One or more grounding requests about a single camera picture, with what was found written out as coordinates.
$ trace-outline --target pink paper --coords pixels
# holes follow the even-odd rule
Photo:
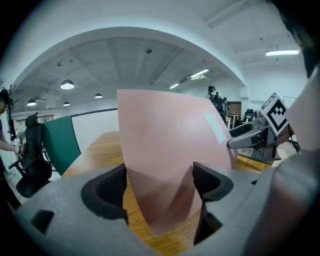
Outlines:
[[[285,117],[293,129],[301,149],[306,151],[320,148],[319,68],[319,65],[316,66],[300,96],[285,112]]]
[[[230,133],[205,98],[151,90],[118,90],[123,158],[137,203],[155,236],[183,224],[201,208],[193,162],[232,168]],[[226,140],[218,140],[205,114]]]

